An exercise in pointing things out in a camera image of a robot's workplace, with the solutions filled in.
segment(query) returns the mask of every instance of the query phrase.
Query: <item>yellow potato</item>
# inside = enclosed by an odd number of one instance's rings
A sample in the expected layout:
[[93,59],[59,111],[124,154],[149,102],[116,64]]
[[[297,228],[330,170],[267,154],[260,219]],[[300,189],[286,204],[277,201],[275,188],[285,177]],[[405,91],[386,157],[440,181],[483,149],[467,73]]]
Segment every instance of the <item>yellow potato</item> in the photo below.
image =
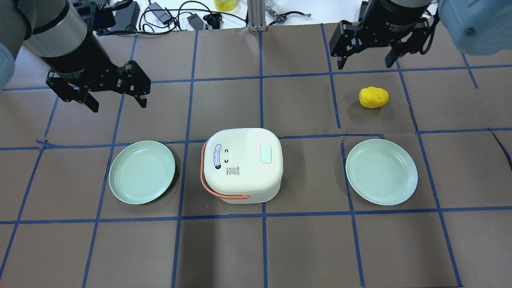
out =
[[366,108],[379,108],[386,105],[388,101],[389,93],[382,88],[370,86],[359,92],[359,102]]

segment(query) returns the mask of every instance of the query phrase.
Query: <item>small black object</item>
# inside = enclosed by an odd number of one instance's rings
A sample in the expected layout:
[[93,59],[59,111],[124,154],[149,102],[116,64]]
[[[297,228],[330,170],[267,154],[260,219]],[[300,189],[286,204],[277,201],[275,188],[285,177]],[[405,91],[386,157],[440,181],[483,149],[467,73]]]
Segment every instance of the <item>small black object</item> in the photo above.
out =
[[211,26],[212,29],[221,28],[222,15],[220,13],[204,15],[203,20],[205,20],[208,23],[208,25]]
[[116,11],[116,14],[114,15],[116,25],[111,28],[111,31],[135,31],[135,25],[137,24],[139,13],[140,7],[135,1],[133,1],[128,7]]
[[204,22],[201,20],[198,14],[192,14],[187,17],[188,23],[194,28],[194,30],[203,30]]
[[166,11],[163,11],[162,7],[160,7],[156,2],[151,3],[148,8],[158,18],[158,20],[165,25],[169,24],[173,20],[171,16],[167,14]]

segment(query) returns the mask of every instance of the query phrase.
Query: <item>white rice cooker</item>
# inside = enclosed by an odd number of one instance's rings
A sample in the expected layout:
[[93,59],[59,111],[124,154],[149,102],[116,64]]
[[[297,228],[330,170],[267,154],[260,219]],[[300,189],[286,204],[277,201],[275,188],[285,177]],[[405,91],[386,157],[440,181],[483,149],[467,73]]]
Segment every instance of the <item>white rice cooker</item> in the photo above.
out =
[[201,182],[227,203],[271,200],[283,177],[279,139],[262,128],[223,130],[213,135],[201,153]]

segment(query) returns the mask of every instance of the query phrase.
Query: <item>light green plate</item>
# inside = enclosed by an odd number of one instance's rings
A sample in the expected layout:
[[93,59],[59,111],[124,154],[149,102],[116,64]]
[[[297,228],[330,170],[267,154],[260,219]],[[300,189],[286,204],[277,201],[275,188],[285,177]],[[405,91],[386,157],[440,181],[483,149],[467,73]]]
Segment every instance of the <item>light green plate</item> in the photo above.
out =
[[347,156],[347,178],[362,198],[379,205],[396,205],[413,195],[418,170],[411,156],[397,144],[370,139]]
[[174,156],[163,144],[141,141],[126,147],[112,163],[109,185],[117,199],[128,204],[155,200],[169,187]]

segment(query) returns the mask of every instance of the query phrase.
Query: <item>power adapter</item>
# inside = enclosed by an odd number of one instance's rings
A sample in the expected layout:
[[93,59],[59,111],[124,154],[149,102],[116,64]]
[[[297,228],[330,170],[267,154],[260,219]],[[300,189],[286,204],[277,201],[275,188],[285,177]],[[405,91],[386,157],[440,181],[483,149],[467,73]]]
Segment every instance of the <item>power adapter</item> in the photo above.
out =
[[201,20],[197,13],[190,15],[187,17],[188,23],[194,28],[194,30],[203,30],[204,22]]
[[139,17],[139,4],[133,1],[128,7],[116,11],[114,19],[116,25],[114,25],[110,31],[126,30],[134,31],[136,28],[137,18]]
[[156,2],[151,3],[148,6],[148,8],[158,18],[158,20],[160,20],[160,22],[164,23],[164,25],[167,25],[172,21],[171,16],[169,16],[169,14],[167,14],[167,12],[164,11],[162,9],[162,7],[160,7],[160,5],[158,5],[158,3],[156,3]]

